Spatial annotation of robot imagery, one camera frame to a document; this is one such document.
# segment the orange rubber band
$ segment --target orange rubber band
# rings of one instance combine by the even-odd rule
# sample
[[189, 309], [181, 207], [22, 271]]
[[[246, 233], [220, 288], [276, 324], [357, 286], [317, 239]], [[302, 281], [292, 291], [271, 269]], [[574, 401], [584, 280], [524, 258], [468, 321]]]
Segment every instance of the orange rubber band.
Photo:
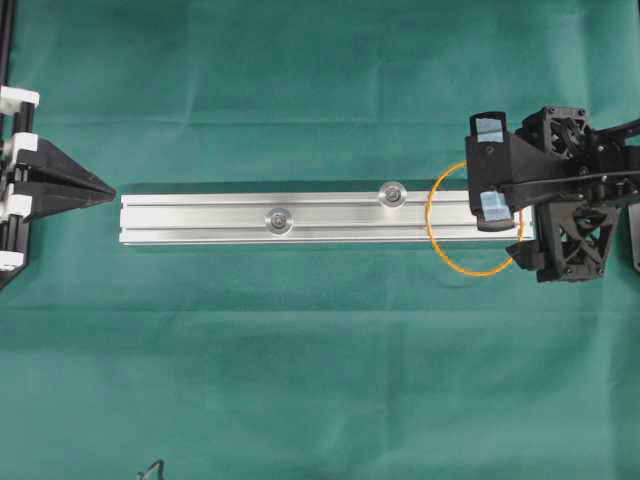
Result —
[[[491, 277], [497, 273], [502, 272], [505, 268], [511, 265], [511, 262], [513, 261], [511, 257], [506, 259], [497, 267], [492, 268], [491, 270], [487, 270], [486, 272], [474, 272], [473, 270], [467, 270], [466, 268], [461, 267], [460, 265], [455, 263], [453, 260], [451, 260], [449, 257], [447, 257], [447, 254], [442, 251], [442, 248], [440, 248], [440, 245], [438, 245], [438, 242], [436, 242], [436, 238], [433, 235], [433, 229], [431, 228], [431, 206], [433, 203], [433, 196], [435, 195], [436, 191], [438, 190], [438, 188], [440, 187], [440, 185], [442, 184], [445, 178], [447, 178], [453, 172], [456, 172], [461, 168], [465, 168], [466, 166], [467, 166], [466, 162], [459, 162], [454, 165], [451, 165], [449, 168], [447, 168], [444, 171], [442, 175], [438, 177], [438, 180], [436, 180], [436, 183], [434, 183], [433, 187], [431, 187], [431, 191], [429, 192], [429, 198], [427, 199], [427, 203], [425, 204], [425, 209], [424, 209], [424, 220], [427, 226], [426, 228], [427, 235], [429, 236], [429, 240], [431, 240], [431, 245], [433, 245], [433, 249], [436, 251], [438, 256], [442, 259], [444, 263], [446, 263], [449, 267], [451, 267], [456, 272], [461, 273], [462, 275], [467, 275], [469, 277]], [[522, 239], [524, 238], [524, 214], [522, 213], [522, 210], [518, 212], [518, 222], [519, 222], [518, 242], [521, 242]]]

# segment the black metal frame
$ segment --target black metal frame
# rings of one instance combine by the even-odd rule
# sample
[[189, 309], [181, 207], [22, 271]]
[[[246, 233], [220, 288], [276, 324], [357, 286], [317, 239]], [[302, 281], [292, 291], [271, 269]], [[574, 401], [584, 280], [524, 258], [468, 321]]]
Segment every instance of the black metal frame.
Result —
[[[8, 83], [15, 10], [16, 0], [3, 1], [0, 85]], [[13, 115], [12, 135], [32, 132], [35, 107], [36, 105], [27, 101], [20, 103], [19, 111]], [[0, 124], [0, 138], [3, 138], [2, 133]], [[36, 150], [30, 151], [18, 149], [15, 138], [12, 144], [12, 161], [4, 161], [0, 157], [0, 198], [11, 185], [14, 195], [31, 199], [31, 211], [27, 216], [10, 215], [6, 221], [0, 221], [0, 251], [22, 253], [24, 256], [21, 267], [0, 271], [0, 289], [27, 265], [32, 220], [109, 202], [115, 197], [115, 190], [82, 168], [51, 142], [37, 138]]]
[[[486, 141], [482, 122], [501, 132]], [[543, 108], [515, 134], [504, 113], [474, 115], [467, 164], [478, 228], [512, 228], [513, 214], [533, 205], [537, 239], [507, 249], [518, 265], [541, 282], [601, 277], [621, 208], [640, 202], [640, 147], [626, 145], [639, 134], [640, 120], [595, 130], [582, 108]], [[504, 195], [510, 218], [485, 219], [480, 195], [490, 191]]]

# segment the aluminum rail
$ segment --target aluminum rail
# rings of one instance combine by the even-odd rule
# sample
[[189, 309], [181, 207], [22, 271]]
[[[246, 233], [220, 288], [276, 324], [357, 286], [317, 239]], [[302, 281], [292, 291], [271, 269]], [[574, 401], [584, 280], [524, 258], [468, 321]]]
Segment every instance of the aluminum rail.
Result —
[[[120, 242], [129, 245], [421, 242], [427, 192], [396, 182], [378, 192], [123, 195]], [[442, 241], [515, 241], [516, 229], [479, 232], [465, 190], [434, 197]], [[525, 239], [533, 238], [531, 209]]]

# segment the white plastic clip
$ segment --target white plastic clip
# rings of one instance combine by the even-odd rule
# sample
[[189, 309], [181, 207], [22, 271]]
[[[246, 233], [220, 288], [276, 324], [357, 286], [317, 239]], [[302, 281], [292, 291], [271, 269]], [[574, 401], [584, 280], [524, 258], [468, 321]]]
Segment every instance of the white plastic clip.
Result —
[[12, 272], [23, 265], [23, 253], [0, 251], [0, 272]]

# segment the white bracket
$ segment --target white bracket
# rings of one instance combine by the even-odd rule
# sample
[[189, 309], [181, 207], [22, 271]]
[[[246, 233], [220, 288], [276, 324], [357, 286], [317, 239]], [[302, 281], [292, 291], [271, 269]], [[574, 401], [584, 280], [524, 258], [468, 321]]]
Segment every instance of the white bracket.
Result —
[[24, 253], [0, 251], [0, 272], [12, 272], [24, 265]]
[[4, 115], [14, 115], [20, 112], [21, 103], [31, 103], [38, 107], [40, 94], [22, 88], [0, 86], [0, 113]]
[[9, 184], [4, 196], [0, 198], [0, 222], [9, 220], [10, 215], [23, 218], [31, 215], [32, 198], [29, 195], [16, 195], [13, 189], [14, 185]]
[[38, 151], [38, 135], [35, 133], [20, 132], [14, 134], [4, 143], [2, 148], [2, 157], [9, 157], [9, 165], [7, 170], [12, 171], [18, 161], [18, 152], [20, 150], [29, 150], [31, 152]]

